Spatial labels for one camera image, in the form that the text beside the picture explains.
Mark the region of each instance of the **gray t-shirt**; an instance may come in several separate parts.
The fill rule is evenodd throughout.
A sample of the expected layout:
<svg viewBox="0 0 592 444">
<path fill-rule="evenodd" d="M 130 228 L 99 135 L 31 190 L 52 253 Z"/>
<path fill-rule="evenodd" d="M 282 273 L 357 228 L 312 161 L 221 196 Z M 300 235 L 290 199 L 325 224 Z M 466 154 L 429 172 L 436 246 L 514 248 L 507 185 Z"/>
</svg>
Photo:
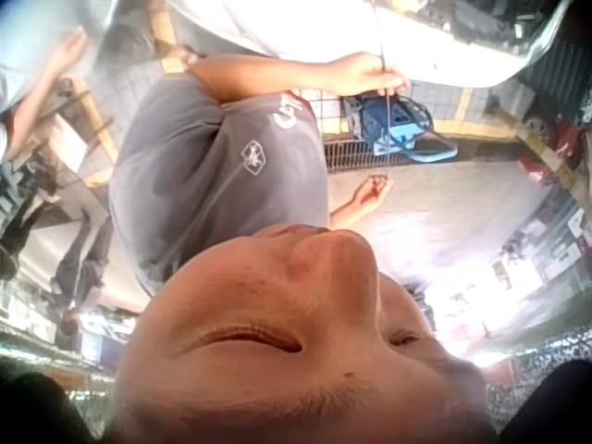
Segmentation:
<svg viewBox="0 0 592 444">
<path fill-rule="evenodd" d="M 325 226 L 327 166 L 291 94 L 220 105 L 192 74 L 148 92 L 110 186 L 116 236 L 154 296 L 195 255 L 277 223 Z"/>
</svg>

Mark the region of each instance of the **closed eye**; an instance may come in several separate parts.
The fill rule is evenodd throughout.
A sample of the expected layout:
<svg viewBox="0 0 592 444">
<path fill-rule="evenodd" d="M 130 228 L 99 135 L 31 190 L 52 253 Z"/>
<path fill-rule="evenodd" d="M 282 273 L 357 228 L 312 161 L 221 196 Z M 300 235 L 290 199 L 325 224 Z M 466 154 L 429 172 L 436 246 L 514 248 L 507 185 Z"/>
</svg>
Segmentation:
<svg viewBox="0 0 592 444">
<path fill-rule="evenodd" d="M 419 335 L 411 331 L 397 331 L 388 336 L 388 343 L 395 347 L 404 347 L 420 339 L 421 338 Z"/>
<path fill-rule="evenodd" d="M 258 342 L 287 353 L 302 351 L 302 345 L 291 335 L 283 331 L 270 328 L 247 326 L 247 327 L 223 327 L 207 333 L 200 338 L 200 346 L 214 344 L 217 342 L 244 340 Z"/>
</svg>

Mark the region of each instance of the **metal grate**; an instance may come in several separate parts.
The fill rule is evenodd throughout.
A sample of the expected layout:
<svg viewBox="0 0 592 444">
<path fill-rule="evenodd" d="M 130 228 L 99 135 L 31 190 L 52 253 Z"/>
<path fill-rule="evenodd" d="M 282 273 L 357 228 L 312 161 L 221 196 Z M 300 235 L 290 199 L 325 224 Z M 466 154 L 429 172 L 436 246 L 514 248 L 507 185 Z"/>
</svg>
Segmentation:
<svg viewBox="0 0 592 444">
<path fill-rule="evenodd" d="M 365 141 L 325 142 L 325 159 L 329 174 L 381 167 L 416 165 L 404 154 L 374 156 Z"/>
</svg>

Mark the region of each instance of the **nose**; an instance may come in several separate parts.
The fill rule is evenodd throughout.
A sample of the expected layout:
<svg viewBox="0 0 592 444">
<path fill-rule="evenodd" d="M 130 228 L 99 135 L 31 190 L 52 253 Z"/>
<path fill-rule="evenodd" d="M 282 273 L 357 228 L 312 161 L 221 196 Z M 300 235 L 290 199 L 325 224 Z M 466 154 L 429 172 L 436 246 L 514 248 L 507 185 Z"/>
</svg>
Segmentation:
<svg viewBox="0 0 592 444">
<path fill-rule="evenodd" d="M 360 235 L 337 230 L 301 240 L 288 262 L 290 279 L 326 326 L 375 330 L 378 270 L 372 247 Z"/>
</svg>

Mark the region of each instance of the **hand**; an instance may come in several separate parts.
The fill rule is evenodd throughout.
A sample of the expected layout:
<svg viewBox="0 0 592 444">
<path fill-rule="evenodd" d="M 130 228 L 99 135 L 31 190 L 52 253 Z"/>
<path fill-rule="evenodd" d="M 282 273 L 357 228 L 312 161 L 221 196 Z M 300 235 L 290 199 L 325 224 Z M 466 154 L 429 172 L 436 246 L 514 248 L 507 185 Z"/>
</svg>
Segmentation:
<svg viewBox="0 0 592 444">
<path fill-rule="evenodd" d="M 370 214 L 385 201 L 393 184 L 393 180 L 387 180 L 384 176 L 373 176 L 356 190 L 351 204 L 363 214 Z"/>
<path fill-rule="evenodd" d="M 69 33 L 51 54 L 46 72 L 55 78 L 61 77 L 82 58 L 88 40 L 82 26 Z"/>
<path fill-rule="evenodd" d="M 397 69 L 382 68 L 377 55 L 357 53 L 327 64 L 328 90 L 336 95 L 355 95 L 378 90 L 393 95 L 409 88 L 409 80 Z"/>
</svg>

